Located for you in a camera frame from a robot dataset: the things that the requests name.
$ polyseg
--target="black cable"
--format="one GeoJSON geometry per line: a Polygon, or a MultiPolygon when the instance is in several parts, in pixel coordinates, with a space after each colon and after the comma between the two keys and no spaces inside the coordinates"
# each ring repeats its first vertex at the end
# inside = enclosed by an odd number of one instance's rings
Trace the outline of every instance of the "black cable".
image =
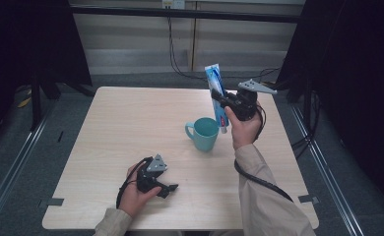
{"type": "Polygon", "coordinates": [[[139,168],[139,166],[141,164],[143,164],[143,162],[149,160],[150,158],[152,157],[146,157],[144,159],[142,159],[140,162],[138,162],[136,164],[136,166],[134,166],[133,170],[131,170],[130,174],[128,174],[127,176],[127,179],[125,179],[124,183],[122,184],[121,188],[119,188],[119,192],[118,192],[118,195],[116,197],[116,208],[119,207],[120,203],[121,203],[121,197],[122,197],[122,194],[124,193],[125,189],[127,188],[127,186],[130,184],[130,183],[133,183],[135,182],[136,180],[133,180],[133,181],[129,181],[128,180],[131,178],[131,176],[136,172],[136,170],[139,168]]]}
{"type": "Polygon", "coordinates": [[[260,120],[261,120],[261,124],[260,124],[260,127],[259,127],[259,130],[257,131],[257,135],[256,137],[254,138],[254,141],[256,141],[257,139],[259,139],[259,136],[260,134],[262,133],[262,130],[263,128],[265,128],[265,125],[266,125],[266,119],[267,119],[267,116],[266,116],[266,111],[265,109],[263,109],[263,107],[257,105],[258,108],[260,108],[260,110],[257,108],[256,109],[256,112],[257,114],[259,114],[260,116],[260,120]]]}
{"type": "MultiPolygon", "coordinates": [[[[170,65],[171,65],[171,68],[179,76],[186,77],[186,78],[189,78],[189,79],[201,80],[203,82],[206,82],[207,81],[206,77],[197,77],[197,76],[186,75],[177,66],[176,58],[174,56],[173,37],[172,37],[172,30],[171,30],[171,17],[167,18],[167,23],[168,23],[169,54],[170,54],[170,65]]],[[[264,76],[267,76],[267,75],[269,75],[269,74],[271,74],[271,73],[273,73],[273,72],[275,72],[275,71],[277,71],[279,69],[281,69],[281,68],[280,67],[279,68],[267,68],[267,69],[262,70],[258,76],[247,76],[247,77],[244,77],[244,76],[243,77],[229,77],[229,76],[226,76],[226,77],[223,77],[223,78],[225,78],[225,79],[247,79],[247,80],[259,79],[259,83],[260,83],[260,81],[262,80],[262,78],[264,76]]]]}
{"type": "Polygon", "coordinates": [[[285,192],[284,190],[282,190],[281,188],[279,188],[278,186],[272,184],[272,183],[269,183],[267,182],[266,180],[262,180],[260,178],[257,178],[256,176],[254,175],[251,175],[247,172],[245,172],[243,169],[241,169],[241,167],[238,165],[238,162],[237,160],[234,161],[234,168],[235,170],[240,173],[242,176],[246,177],[248,180],[251,180],[259,185],[262,185],[270,190],[273,190],[275,191],[276,193],[282,195],[284,198],[288,199],[289,201],[293,202],[292,198],[287,194],[287,192],[285,192]]]}
{"type": "Polygon", "coordinates": [[[311,145],[312,140],[313,140],[313,138],[315,136],[315,132],[317,130],[317,126],[318,126],[318,121],[319,121],[319,116],[320,116],[320,109],[321,109],[321,102],[318,99],[317,93],[315,91],[313,91],[312,93],[314,93],[314,102],[312,104],[312,109],[315,112],[314,126],[312,128],[311,127],[307,127],[308,134],[304,138],[299,140],[298,142],[296,142],[296,143],[291,145],[292,149],[297,149],[297,148],[301,147],[305,143],[305,146],[304,146],[303,150],[295,157],[296,160],[298,160],[302,156],[302,154],[306,151],[306,149],[311,145]]]}

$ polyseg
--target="floor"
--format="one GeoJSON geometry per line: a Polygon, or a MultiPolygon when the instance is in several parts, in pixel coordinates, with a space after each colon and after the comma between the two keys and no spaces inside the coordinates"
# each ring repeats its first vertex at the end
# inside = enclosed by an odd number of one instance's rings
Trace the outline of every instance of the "floor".
{"type": "MultiPolygon", "coordinates": [[[[225,73],[225,75],[232,78],[225,79],[224,85],[234,89],[237,82],[243,81],[242,77],[254,73],[225,73]]],[[[208,88],[205,81],[187,79],[175,73],[97,75],[93,76],[93,82],[94,87],[89,89],[96,90],[101,86],[208,88]]],[[[59,87],[62,95],[57,101],[42,100],[46,120],[36,143],[31,146],[27,158],[21,163],[15,161],[31,135],[29,128],[32,122],[30,105],[17,108],[17,104],[26,95],[25,91],[16,94],[15,103],[0,128],[0,186],[2,183],[9,183],[11,187],[4,195],[0,195],[0,199],[3,200],[0,201],[0,235],[93,235],[94,233],[92,230],[49,231],[41,226],[45,206],[39,203],[52,196],[93,100],[65,85],[59,87]],[[21,170],[12,173],[10,170],[14,164],[20,165],[21,170]]],[[[281,91],[274,96],[274,99],[289,141],[294,144],[303,137],[294,113],[296,108],[302,107],[303,99],[296,104],[288,104],[286,94],[286,91],[281,91]]],[[[298,159],[308,192],[318,200],[314,205],[320,219],[320,226],[315,229],[316,234],[384,235],[384,197],[341,144],[339,135],[327,118],[327,114],[324,111],[320,112],[315,141],[326,162],[325,170],[321,171],[319,160],[312,154],[310,148],[307,148],[298,159]],[[330,187],[330,181],[324,176],[324,172],[331,174],[338,184],[339,194],[332,193],[333,188],[330,187]],[[344,207],[348,208],[342,208],[336,196],[343,196],[346,200],[344,207]],[[352,224],[347,223],[345,219],[350,219],[352,224]]],[[[299,155],[302,149],[303,147],[296,149],[295,155],[299,155]]],[[[188,235],[198,234],[202,235],[202,232],[188,232],[188,235]]]]}

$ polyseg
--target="beige sleeve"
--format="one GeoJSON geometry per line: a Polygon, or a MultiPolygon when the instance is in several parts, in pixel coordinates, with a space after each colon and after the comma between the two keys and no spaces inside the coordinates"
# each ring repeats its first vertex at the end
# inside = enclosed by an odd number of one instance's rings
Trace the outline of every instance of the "beige sleeve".
{"type": "Polygon", "coordinates": [[[94,236],[122,236],[131,221],[131,216],[123,210],[108,208],[103,220],[95,227],[94,236]]]}
{"type": "MultiPolygon", "coordinates": [[[[239,148],[235,158],[245,172],[276,185],[263,155],[253,145],[239,148]]],[[[239,196],[244,235],[315,235],[309,219],[294,203],[241,175],[239,196]]]]}

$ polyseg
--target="teal mug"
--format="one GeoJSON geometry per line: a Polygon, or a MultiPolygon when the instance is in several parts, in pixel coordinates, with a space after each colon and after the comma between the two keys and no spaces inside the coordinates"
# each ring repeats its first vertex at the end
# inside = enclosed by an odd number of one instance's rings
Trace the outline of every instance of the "teal mug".
{"type": "Polygon", "coordinates": [[[186,135],[193,141],[195,148],[201,151],[210,151],[214,147],[219,129],[217,121],[208,117],[185,125],[186,135]]]}

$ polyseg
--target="table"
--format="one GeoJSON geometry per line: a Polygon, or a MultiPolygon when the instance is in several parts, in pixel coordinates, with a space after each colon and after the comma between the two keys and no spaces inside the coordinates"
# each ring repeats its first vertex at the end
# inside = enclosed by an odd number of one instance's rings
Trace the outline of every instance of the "table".
{"type": "MultiPolygon", "coordinates": [[[[312,203],[298,200],[308,193],[275,102],[263,93],[259,101],[267,123],[255,146],[316,228],[312,203]]],[[[53,195],[63,205],[48,207],[43,227],[93,229],[115,207],[127,169],[159,153],[168,167],[159,181],[179,187],[148,202],[131,230],[241,229],[230,127],[207,153],[185,134],[185,123],[203,116],[214,117],[208,89],[99,88],[53,195]]]]}

